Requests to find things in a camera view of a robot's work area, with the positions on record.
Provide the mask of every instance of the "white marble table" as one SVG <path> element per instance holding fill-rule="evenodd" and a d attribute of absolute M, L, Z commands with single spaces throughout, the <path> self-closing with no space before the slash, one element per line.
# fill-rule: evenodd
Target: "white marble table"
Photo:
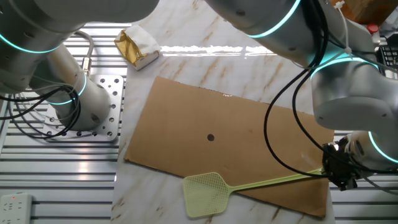
<path fill-rule="evenodd" d="M 330 196 L 323 220 L 239 195 L 231 196 L 226 212 L 191 220 L 181 178 L 124 161 L 156 76 L 269 103 L 301 71 L 236 30 L 202 0 L 160 1 L 137 23 L 162 46 L 162 56 L 139 72 L 129 67 L 111 223 L 335 223 Z M 291 108 L 293 90 L 276 104 Z M 297 104 L 299 111 L 312 113 L 309 83 Z"/>

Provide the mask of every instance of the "brown cardboard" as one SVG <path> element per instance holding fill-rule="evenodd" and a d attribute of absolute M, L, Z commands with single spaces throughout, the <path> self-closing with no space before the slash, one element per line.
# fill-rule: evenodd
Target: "brown cardboard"
<path fill-rule="evenodd" d="M 231 186 L 294 175 L 270 154 L 263 135 L 268 104 L 156 78 L 125 160 L 186 177 L 219 173 Z M 333 131 L 299 113 L 319 143 Z M 214 141 L 208 135 L 214 135 Z M 322 152 L 297 126 L 291 109 L 275 106 L 269 120 L 275 153 L 292 167 L 322 166 Z M 328 181 L 311 179 L 239 193 L 318 217 L 326 214 Z"/>
<path fill-rule="evenodd" d="M 333 5 L 341 0 L 332 0 Z M 397 0 L 345 0 L 344 16 L 359 24 L 381 25 L 398 6 Z"/>

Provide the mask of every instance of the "metal mounting plate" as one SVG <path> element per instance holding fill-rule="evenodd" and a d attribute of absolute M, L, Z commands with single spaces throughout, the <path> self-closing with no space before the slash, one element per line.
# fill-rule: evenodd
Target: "metal mounting plate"
<path fill-rule="evenodd" d="M 111 142 L 116 139 L 119 131 L 119 121 L 121 117 L 121 103 L 123 97 L 124 80 L 120 75 L 92 75 L 90 79 L 101 85 L 109 93 L 111 98 L 111 110 L 108 117 L 97 128 L 92 131 L 68 131 L 66 136 L 59 136 L 48 139 L 49 142 Z M 47 116 L 56 118 L 55 109 L 49 106 Z M 59 124 L 60 126 L 44 125 L 44 133 L 51 131 L 52 134 L 58 133 L 63 126 L 58 120 L 45 119 L 46 123 Z"/>

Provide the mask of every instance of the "electrical outlet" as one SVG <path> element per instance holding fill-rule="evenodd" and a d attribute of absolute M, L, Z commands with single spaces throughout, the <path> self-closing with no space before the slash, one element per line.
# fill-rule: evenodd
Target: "electrical outlet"
<path fill-rule="evenodd" d="M 0 224 L 29 224 L 32 196 L 27 193 L 0 198 Z"/>

